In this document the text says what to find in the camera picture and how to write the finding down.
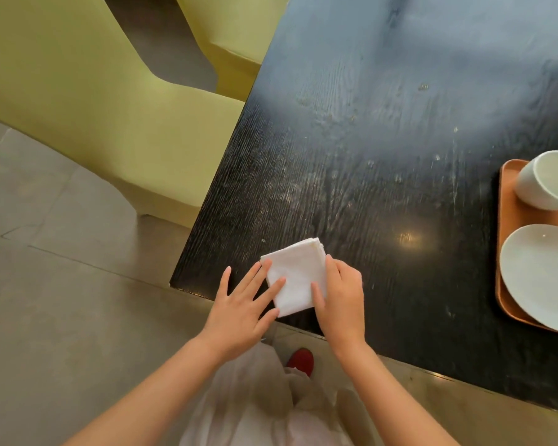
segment wood grain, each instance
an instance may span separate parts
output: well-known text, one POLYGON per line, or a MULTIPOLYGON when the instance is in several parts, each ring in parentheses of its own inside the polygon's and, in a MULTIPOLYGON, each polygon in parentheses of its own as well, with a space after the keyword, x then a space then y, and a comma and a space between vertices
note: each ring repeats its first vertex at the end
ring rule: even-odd
POLYGON ((551 149, 558 0, 290 0, 171 285, 317 236, 376 352, 558 409, 558 334, 494 298, 498 169, 551 149))

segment white napkin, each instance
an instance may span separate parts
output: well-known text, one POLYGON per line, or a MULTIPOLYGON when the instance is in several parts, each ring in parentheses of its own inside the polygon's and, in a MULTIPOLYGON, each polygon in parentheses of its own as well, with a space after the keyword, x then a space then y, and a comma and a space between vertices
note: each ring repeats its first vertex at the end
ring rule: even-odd
POLYGON ((275 296, 279 317, 313 307, 310 285, 317 282, 323 297, 327 297, 327 272, 324 247, 318 238, 309 238, 260 257, 260 262, 271 259, 267 273, 269 286, 286 277, 285 286, 275 296))

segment orange tray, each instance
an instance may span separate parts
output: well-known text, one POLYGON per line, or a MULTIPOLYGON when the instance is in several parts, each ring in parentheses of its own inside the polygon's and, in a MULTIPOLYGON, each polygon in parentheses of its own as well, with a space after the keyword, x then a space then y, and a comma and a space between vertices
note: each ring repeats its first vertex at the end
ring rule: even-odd
POLYGON ((528 161, 511 159, 500 169, 500 198, 498 200, 498 250, 496 252, 496 300, 511 318, 526 324, 552 330, 523 311, 508 292, 500 275, 500 249, 504 241, 518 228, 530 224, 550 224, 558 226, 558 211, 544 211, 533 208, 515 195, 515 179, 528 161))

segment gray floor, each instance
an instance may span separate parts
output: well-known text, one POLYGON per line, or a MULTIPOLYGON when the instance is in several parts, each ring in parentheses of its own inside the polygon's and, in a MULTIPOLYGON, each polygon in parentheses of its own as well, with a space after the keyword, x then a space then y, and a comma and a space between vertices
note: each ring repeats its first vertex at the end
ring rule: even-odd
MULTIPOLYGON (((214 89, 213 69, 173 0, 108 3, 155 74, 214 89)), ((209 301, 167 284, 187 235, 137 218, 108 183, 7 132, 0 142, 0 445, 63 442, 201 329, 209 301)), ((351 387, 323 340, 281 325, 267 336, 283 360, 310 348, 313 378, 329 395, 351 387)), ((461 444, 558 445, 557 412, 385 362, 461 444)), ((164 444, 177 444, 186 421, 164 444)))

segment white plate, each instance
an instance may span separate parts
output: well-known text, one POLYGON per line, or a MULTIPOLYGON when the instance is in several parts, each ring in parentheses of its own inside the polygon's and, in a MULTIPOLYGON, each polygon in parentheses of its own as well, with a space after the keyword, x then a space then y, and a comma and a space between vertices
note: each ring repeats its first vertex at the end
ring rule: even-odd
POLYGON ((514 231, 502 245, 500 272, 519 306, 558 330, 558 227, 533 224, 514 231))

